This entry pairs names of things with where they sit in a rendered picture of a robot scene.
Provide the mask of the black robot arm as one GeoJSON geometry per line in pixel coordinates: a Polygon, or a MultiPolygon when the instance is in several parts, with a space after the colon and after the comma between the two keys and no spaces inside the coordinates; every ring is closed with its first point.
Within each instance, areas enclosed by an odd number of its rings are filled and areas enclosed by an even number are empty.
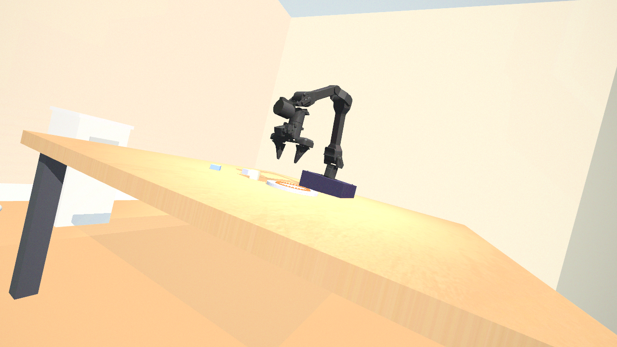
{"type": "MultiPolygon", "coordinates": [[[[330,97],[334,102],[335,119],[330,145],[325,147],[323,154],[324,164],[327,164],[327,166],[324,175],[321,176],[326,176],[327,178],[335,180],[338,168],[342,169],[344,166],[342,161],[341,139],[345,117],[352,106],[352,96],[338,85],[330,85],[311,92],[295,92],[294,96],[289,100],[287,100],[286,97],[280,97],[273,107],[273,112],[277,116],[289,119],[289,121],[297,121],[303,124],[305,116],[310,116],[310,113],[307,111],[307,108],[300,107],[310,107],[314,105],[317,100],[325,97],[330,97]]],[[[286,136],[289,134],[291,136],[295,135],[295,125],[293,123],[287,124],[287,122],[284,121],[283,125],[275,127],[275,135],[286,136]]]]}

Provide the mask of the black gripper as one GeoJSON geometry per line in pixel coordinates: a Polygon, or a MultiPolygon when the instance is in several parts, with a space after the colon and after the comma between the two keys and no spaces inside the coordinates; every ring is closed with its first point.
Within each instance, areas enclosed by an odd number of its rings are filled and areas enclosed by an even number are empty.
{"type": "Polygon", "coordinates": [[[286,135],[286,136],[279,136],[279,135],[275,135],[275,133],[272,133],[270,138],[271,140],[275,143],[275,147],[276,147],[276,158],[279,160],[280,156],[282,155],[282,152],[286,146],[285,143],[286,141],[292,142],[292,143],[297,143],[298,145],[296,145],[296,153],[295,153],[295,164],[297,163],[297,161],[300,160],[300,158],[305,154],[305,152],[307,150],[310,150],[310,148],[313,148],[314,146],[314,142],[312,140],[309,140],[306,137],[300,137],[301,134],[301,130],[304,131],[304,128],[302,127],[303,125],[297,121],[289,121],[287,124],[293,123],[295,125],[295,135],[291,136],[286,135]]]}

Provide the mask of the white round board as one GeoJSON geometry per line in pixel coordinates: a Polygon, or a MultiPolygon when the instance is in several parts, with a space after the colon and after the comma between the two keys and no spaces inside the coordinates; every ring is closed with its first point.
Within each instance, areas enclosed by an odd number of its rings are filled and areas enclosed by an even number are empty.
{"type": "MultiPolygon", "coordinates": [[[[282,185],[276,184],[275,182],[276,181],[273,181],[273,180],[267,180],[267,185],[269,185],[271,187],[276,187],[278,189],[285,190],[285,191],[288,191],[288,192],[296,193],[296,194],[299,194],[299,195],[318,196],[318,192],[314,191],[314,190],[311,190],[311,189],[310,189],[310,191],[303,191],[303,190],[292,188],[292,187],[297,187],[297,186],[293,186],[293,185],[290,185],[290,184],[285,184],[285,186],[282,186],[282,185]],[[291,186],[291,187],[286,187],[286,185],[287,186],[291,186]]],[[[297,188],[304,189],[303,187],[297,187],[297,188]]]]}

